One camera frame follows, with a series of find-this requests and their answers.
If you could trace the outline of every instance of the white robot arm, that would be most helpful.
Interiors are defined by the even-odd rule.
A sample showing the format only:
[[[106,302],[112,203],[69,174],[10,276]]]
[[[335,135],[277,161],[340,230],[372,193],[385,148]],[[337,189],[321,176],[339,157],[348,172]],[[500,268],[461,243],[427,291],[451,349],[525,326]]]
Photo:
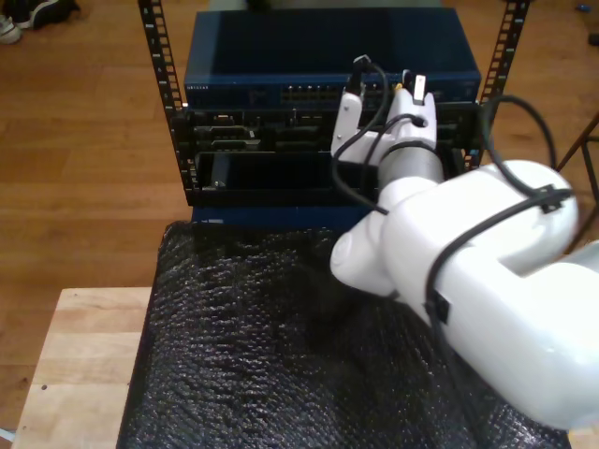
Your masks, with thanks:
[[[424,87],[396,90],[387,120],[410,113],[424,126],[399,121],[374,149],[378,206],[336,243],[332,273],[378,296],[399,293],[423,321],[434,264],[466,231],[527,196],[496,165],[444,181],[435,147],[434,99]],[[334,155],[358,131],[361,95],[344,93]],[[341,161],[362,164],[377,133],[346,148]],[[422,146],[397,143],[420,141]],[[532,188],[569,189],[549,167],[505,166]],[[501,396],[532,419],[569,429],[599,421],[599,242],[557,262],[577,225],[570,196],[556,210],[527,208],[457,247],[434,281],[443,301],[446,341]]]

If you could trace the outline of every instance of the black bubble wrap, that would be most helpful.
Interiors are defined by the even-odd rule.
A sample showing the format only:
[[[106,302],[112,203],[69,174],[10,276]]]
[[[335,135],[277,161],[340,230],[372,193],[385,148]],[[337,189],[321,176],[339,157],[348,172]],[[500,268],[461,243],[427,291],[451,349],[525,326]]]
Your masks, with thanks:
[[[118,447],[475,447],[428,327],[329,274],[337,237],[170,226]],[[479,447],[570,447],[459,368]]]

